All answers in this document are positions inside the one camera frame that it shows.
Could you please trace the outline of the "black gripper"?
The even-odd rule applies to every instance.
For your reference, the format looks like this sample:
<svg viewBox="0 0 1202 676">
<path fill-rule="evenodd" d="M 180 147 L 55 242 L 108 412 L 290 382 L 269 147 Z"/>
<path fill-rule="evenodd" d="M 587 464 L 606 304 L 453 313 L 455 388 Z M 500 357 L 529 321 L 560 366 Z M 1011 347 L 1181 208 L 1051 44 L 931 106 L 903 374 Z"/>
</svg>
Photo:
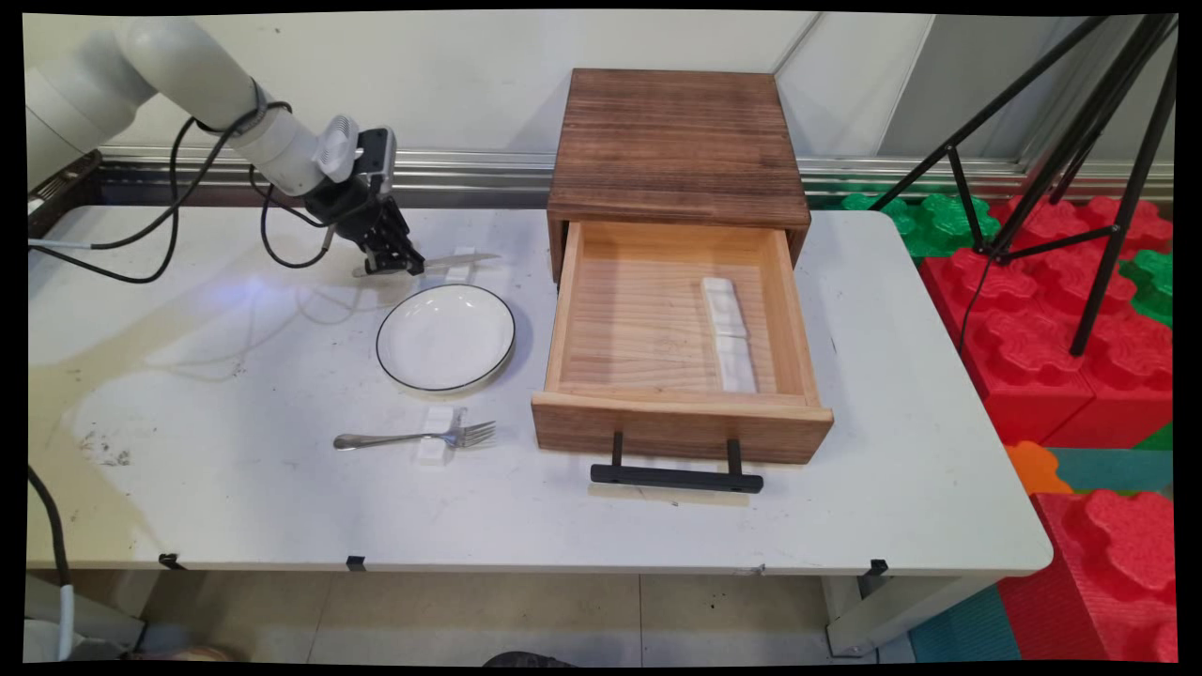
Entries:
<svg viewBox="0 0 1202 676">
<path fill-rule="evenodd" d="M 426 257 L 417 253 L 404 215 L 394 214 L 389 192 L 380 192 L 381 179 L 323 179 L 303 196 L 303 204 L 322 225 L 333 223 L 338 237 L 363 249 L 364 275 L 426 273 Z"/>
</svg>

